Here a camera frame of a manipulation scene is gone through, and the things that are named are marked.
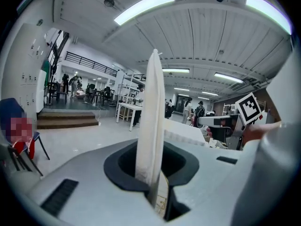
stair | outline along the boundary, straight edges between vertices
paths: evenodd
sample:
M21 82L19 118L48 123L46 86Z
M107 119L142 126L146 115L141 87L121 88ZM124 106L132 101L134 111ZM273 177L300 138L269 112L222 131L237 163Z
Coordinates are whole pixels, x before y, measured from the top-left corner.
M93 113L41 112L38 115L37 129L62 129L97 125L98 121Z

brown wall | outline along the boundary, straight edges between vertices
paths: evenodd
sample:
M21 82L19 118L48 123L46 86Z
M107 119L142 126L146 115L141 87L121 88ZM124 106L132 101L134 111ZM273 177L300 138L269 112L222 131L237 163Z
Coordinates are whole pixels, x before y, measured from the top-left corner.
M255 95L257 100L262 101L262 102L266 101L265 110L266 111L268 111L268 109L271 110L271 115L275 118L275 122L281 120L280 116L278 114L278 111L277 111L274 103L272 102L271 98L269 97L266 89L260 89L256 92L253 92L253 94ZM241 99L244 96L246 96L246 95L214 103L213 110L215 110L215 112L216 112L215 115L217 115L217 116L222 115L222 110L223 110L224 104L226 104L226 105L235 104L236 101L238 101L239 99Z

black metal railing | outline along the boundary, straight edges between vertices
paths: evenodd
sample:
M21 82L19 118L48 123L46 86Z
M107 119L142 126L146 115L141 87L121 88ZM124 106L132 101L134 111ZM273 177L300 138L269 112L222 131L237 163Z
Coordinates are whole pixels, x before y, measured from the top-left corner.
M93 61L91 59L88 59L88 58L85 58L85 57L73 54L71 52L67 52L65 60L77 63L79 65L83 65L83 66L89 67L91 69L95 69L95 70L101 71L103 73L107 73L107 74L109 74L111 76L114 76L114 77L116 77L116 74L117 74L116 70L113 70L113 69L111 69L111 68L109 68L109 67L107 67L105 65L102 65L102 64L100 64L98 62L95 62L95 61Z
M134 74L134 78L139 81L146 81L146 74Z

ceiling light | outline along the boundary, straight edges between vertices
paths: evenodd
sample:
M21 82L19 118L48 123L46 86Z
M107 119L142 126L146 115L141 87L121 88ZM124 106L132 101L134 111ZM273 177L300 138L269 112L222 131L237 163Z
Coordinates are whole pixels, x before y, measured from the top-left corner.
M204 94L208 94L208 95L212 95L212 96L218 96L218 94L209 93L209 92L204 92L204 91L202 91L202 93L204 93Z
M208 98L204 98L204 97L198 97L200 99L203 99L203 100L209 100Z
M225 74L222 74L222 73L215 73L214 76L224 78L224 79L227 79L227 80L231 80L231 81L235 81L237 83L243 83L244 82L241 79L238 79L238 78L235 78L235 77L232 77L232 76L229 76L229 75L225 75Z
M162 69L163 72L189 73L189 69Z
M189 91L189 89L181 89L181 88L175 88L175 89Z
M246 0L246 5L253 7L254 9L261 11L265 15L273 19L279 24L285 31L292 34L292 29L289 20L275 7L266 2L265 0Z
M114 19L116 23L119 25L124 24L126 21L130 20L131 18L137 16L140 13L145 12L148 9L154 8L156 6L159 6L161 4L172 2L174 0L142 0L127 10L125 10L122 14L120 14L118 17Z

white pointed object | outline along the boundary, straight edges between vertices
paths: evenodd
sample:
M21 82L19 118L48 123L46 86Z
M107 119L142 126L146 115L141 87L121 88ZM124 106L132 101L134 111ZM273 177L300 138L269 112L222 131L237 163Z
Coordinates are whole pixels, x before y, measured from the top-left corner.
M162 65L154 49L146 73L135 178L150 186L148 200L155 207L164 143L165 89Z

